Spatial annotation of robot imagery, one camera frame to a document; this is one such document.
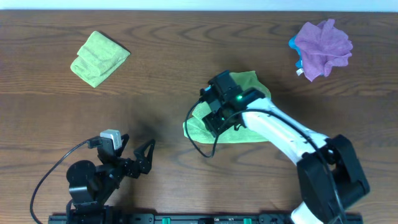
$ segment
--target purple cloth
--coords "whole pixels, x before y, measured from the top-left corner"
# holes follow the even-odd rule
[[[353,45],[348,35],[333,27],[334,19],[317,26],[307,22],[295,39],[303,60],[304,74],[311,82],[319,75],[328,76],[333,66],[347,66]]]

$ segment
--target cloth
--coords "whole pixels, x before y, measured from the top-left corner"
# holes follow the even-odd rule
[[[79,56],[70,65],[70,69],[95,88],[108,78],[130,53],[94,31],[77,55]]]
[[[353,45],[348,35],[333,27],[334,19],[317,26],[307,22],[295,37],[300,49],[305,76],[312,82],[317,76],[328,76],[333,66],[347,66]]]
[[[241,88],[247,90],[250,87],[257,88],[262,91],[266,97],[271,98],[271,93],[263,84],[259,82],[257,79],[257,75],[255,71],[251,72],[241,72],[241,73],[230,73],[232,79],[236,84],[241,85]],[[203,143],[203,144],[213,144],[215,138],[211,133],[206,129],[202,118],[211,113],[210,107],[206,102],[200,103],[192,112],[192,118],[187,121],[187,129],[189,135],[194,141]],[[187,137],[187,134],[184,129],[184,123],[182,124],[184,135]],[[268,141],[266,138],[261,136],[254,131],[251,131],[247,128],[240,127],[238,131],[234,130],[234,127],[230,127],[228,130],[223,132],[219,138],[218,143],[241,143],[241,142],[264,142]]]

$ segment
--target wooden surface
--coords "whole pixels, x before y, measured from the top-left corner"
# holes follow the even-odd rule
[[[287,45],[307,21],[336,19],[353,41],[349,65],[310,83],[295,74]],[[124,156],[157,140],[149,175],[125,179],[109,199],[126,210],[258,213],[302,201],[295,166],[271,143],[221,144],[204,159],[182,122],[206,82],[255,70],[274,103],[297,121],[354,144],[371,193],[351,211],[365,223],[398,219],[398,15],[325,12],[0,11],[0,223],[32,223],[42,176],[71,147],[105,129],[131,136]],[[98,30],[131,56],[98,88],[70,70]],[[209,151],[209,145],[202,146]],[[70,199],[74,152],[44,182],[35,212],[44,222]]]

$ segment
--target wooden tabletop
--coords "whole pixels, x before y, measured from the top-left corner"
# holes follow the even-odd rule
[[[287,45],[307,21],[336,19],[352,40],[347,67],[309,82]],[[158,213],[289,211],[302,201],[295,166],[271,143],[220,144],[204,159],[183,136],[199,89],[223,70],[255,70],[273,102],[309,128],[343,134],[371,193],[350,210],[365,223],[398,219],[398,14],[335,12],[0,12],[0,223],[32,223],[29,202],[42,176],[69,149],[105,129],[128,133],[124,157],[157,143],[149,175],[124,179],[108,200]],[[131,51],[100,86],[70,64],[95,30]],[[200,145],[206,151],[210,145]],[[66,170],[96,150],[83,147],[44,182],[34,210],[65,212]]]

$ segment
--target green cloth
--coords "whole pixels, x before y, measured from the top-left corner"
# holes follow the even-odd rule
[[[82,80],[97,87],[122,64],[130,53],[94,31],[77,52],[70,69]]]
[[[247,90],[250,87],[257,88],[262,91],[266,97],[271,98],[271,93],[263,84],[257,79],[255,71],[241,72],[241,73],[230,73],[232,79],[236,84],[241,85],[241,88]],[[215,138],[206,129],[204,122],[201,120],[206,115],[211,113],[210,107],[206,102],[200,103],[192,112],[192,118],[187,121],[187,128],[189,135],[194,141],[203,144],[213,144]],[[185,132],[184,124],[182,124],[184,135],[187,137]],[[264,142],[268,141],[260,134],[255,133],[247,128],[239,128],[238,131],[234,130],[234,127],[230,127],[218,138],[218,143],[241,143],[241,142]]]

